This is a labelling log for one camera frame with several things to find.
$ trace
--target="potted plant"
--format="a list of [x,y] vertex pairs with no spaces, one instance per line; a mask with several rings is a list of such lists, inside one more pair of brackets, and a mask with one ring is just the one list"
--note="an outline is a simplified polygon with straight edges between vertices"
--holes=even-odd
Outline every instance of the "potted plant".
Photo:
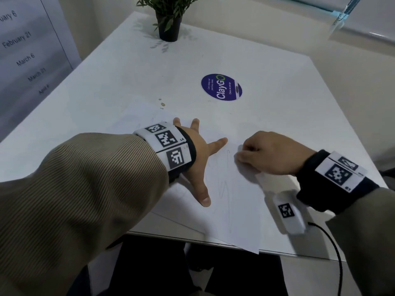
[[168,42],[178,39],[180,24],[185,10],[197,0],[137,0],[137,6],[150,6],[155,9],[159,37]]

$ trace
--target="purple sticker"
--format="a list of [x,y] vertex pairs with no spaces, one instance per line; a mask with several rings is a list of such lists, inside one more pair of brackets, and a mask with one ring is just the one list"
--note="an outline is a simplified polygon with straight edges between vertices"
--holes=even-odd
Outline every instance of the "purple sticker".
[[231,77],[223,74],[209,74],[201,81],[204,91],[221,101],[235,101],[243,93],[241,86]]

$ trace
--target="cable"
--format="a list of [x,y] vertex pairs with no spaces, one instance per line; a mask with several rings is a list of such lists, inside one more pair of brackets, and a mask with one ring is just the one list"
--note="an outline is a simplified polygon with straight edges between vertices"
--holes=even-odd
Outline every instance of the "cable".
[[308,224],[311,225],[311,226],[314,226],[314,227],[318,227],[320,230],[322,230],[324,232],[324,234],[332,242],[332,245],[335,248],[335,251],[336,251],[336,254],[337,254],[337,259],[339,260],[339,268],[340,268],[339,289],[338,289],[338,292],[337,292],[337,296],[340,296],[340,294],[342,293],[342,285],[343,285],[343,265],[342,265],[342,259],[340,258],[339,250],[337,249],[337,246],[336,246],[335,242],[333,241],[331,236],[326,232],[326,230],[324,230],[322,227],[320,227],[319,225],[317,225],[317,224],[315,224],[313,222],[308,222]]

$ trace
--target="white table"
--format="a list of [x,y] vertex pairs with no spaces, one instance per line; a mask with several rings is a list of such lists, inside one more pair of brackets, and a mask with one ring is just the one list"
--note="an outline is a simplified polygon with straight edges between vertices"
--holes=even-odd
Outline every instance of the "white table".
[[[385,186],[309,57],[185,25],[176,43],[165,43],[153,37],[153,22],[133,13],[0,144],[0,181],[32,173],[73,135],[105,131],[134,99],[143,98],[158,107],[164,103],[181,118],[200,118],[236,141],[266,130],[313,149],[337,150]],[[241,98],[225,102],[206,94],[201,79],[213,73],[237,80]],[[296,187],[290,177],[265,180],[267,191]],[[336,259],[318,231],[293,239],[282,234],[262,203],[262,252]],[[310,214],[321,225],[331,218]],[[132,232],[226,245],[151,213]]]

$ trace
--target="white paper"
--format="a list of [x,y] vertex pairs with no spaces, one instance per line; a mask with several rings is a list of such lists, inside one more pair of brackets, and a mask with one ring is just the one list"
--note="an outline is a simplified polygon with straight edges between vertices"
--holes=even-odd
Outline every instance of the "white paper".
[[80,62],[58,0],[0,0],[0,141]]
[[[172,122],[174,117],[163,109],[135,102],[107,132],[132,133],[161,121]],[[181,120],[182,125],[190,126],[190,123]],[[200,134],[208,143],[224,137],[202,126]],[[209,158],[205,170],[205,184],[212,202],[209,208],[202,207],[195,200],[190,184],[181,178],[168,189],[152,211],[213,238],[258,253],[259,208],[264,194],[254,173],[244,165],[236,165],[234,155],[238,148],[237,143],[230,141]]]

